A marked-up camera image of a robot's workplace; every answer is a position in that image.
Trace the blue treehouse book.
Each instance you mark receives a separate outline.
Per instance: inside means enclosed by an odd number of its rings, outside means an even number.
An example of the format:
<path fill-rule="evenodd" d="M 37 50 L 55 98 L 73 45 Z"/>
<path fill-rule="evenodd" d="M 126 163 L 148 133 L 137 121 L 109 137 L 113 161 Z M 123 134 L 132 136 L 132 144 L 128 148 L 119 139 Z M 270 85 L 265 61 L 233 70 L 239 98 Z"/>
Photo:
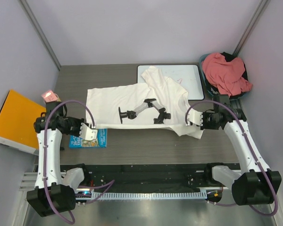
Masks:
<path fill-rule="evenodd" d="M 97 138 L 92 141 L 84 140 L 80 137 L 70 136 L 69 148 L 106 148 L 107 129 L 99 129 Z"/>

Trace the white t-shirt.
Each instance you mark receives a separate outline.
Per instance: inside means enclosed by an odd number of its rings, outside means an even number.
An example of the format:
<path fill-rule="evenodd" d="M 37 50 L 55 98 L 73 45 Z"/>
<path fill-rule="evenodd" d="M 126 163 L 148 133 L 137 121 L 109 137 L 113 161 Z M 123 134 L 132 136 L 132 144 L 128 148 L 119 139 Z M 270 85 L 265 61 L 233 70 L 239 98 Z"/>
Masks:
<path fill-rule="evenodd" d="M 201 115 L 189 108 L 188 91 L 154 66 L 141 76 L 143 83 L 89 89 L 86 121 L 99 129 L 169 129 L 200 139 L 203 130 L 186 124 L 186 113 Z"/>

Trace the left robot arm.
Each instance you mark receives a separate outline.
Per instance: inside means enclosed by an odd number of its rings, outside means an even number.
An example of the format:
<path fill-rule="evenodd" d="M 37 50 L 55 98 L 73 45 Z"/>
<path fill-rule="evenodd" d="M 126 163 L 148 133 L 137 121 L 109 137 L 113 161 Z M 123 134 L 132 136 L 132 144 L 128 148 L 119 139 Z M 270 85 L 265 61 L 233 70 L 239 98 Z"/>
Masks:
<path fill-rule="evenodd" d="M 91 182 L 84 164 L 71 166 L 64 176 L 60 169 L 62 136 L 79 135 L 83 122 L 57 111 L 42 113 L 33 125 L 39 144 L 39 165 L 34 189 L 27 192 L 26 199 L 41 217 L 72 211 L 77 189 Z"/>

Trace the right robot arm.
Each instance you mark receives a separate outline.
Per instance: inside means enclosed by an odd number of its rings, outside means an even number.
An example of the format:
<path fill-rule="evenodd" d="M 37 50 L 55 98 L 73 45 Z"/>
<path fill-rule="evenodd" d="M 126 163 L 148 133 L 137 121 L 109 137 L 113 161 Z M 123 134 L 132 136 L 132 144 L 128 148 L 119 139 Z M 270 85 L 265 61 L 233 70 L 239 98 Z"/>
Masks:
<path fill-rule="evenodd" d="M 282 177 L 278 171 L 272 171 L 260 155 L 243 110 L 234 108 L 228 95 L 216 95 L 212 102 L 213 112 L 203 113 L 203 128 L 224 130 L 238 157 L 241 173 L 223 163 L 209 163 L 204 182 L 209 186 L 218 182 L 226 186 L 240 206 L 273 203 Z"/>

